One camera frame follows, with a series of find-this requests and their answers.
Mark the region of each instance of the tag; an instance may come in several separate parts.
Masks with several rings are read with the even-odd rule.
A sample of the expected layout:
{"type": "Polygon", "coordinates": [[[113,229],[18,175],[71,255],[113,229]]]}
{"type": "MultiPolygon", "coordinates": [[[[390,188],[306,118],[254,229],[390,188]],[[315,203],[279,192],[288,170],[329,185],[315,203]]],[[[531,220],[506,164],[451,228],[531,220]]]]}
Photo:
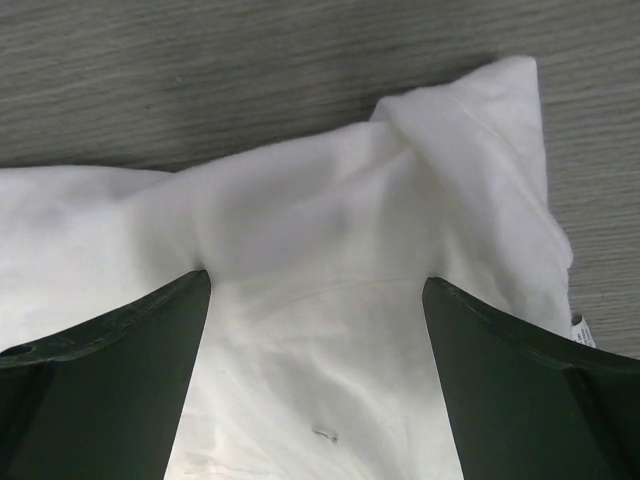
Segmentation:
{"type": "Polygon", "coordinates": [[[596,342],[593,340],[587,321],[579,313],[571,319],[571,340],[587,347],[596,348],[596,342]]]}

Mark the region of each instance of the gray surface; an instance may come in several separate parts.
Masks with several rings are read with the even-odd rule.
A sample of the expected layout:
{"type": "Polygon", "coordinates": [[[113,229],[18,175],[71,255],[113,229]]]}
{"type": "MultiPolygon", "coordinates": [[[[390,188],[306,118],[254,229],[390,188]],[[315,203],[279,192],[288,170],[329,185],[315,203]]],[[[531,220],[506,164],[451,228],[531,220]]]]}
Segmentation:
{"type": "Polygon", "coordinates": [[[9,0],[0,165],[180,169],[532,54],[573,304],[640,357],[639,25],[631,0],[9,0]]]}

